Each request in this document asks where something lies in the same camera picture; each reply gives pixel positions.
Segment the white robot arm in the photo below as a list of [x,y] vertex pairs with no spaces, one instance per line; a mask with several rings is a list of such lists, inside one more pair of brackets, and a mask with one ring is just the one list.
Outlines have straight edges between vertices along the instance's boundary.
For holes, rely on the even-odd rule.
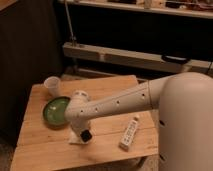
[[159,171],[213,171],[213,78],[205,74],[149,80],[96,101],[76,91],[65,117],[82,139],[92,119],[152,109],[159,111]]

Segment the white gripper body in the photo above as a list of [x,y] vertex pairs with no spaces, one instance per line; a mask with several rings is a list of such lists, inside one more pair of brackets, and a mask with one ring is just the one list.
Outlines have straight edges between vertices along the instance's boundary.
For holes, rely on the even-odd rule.
[[85,121],[80,114],[83,112],[83,106],[89,102],[89,96],[85,91],[74,91],[69,102],[69,122],[73,134],[78,138],[85,130],[90,129],[90,122]]

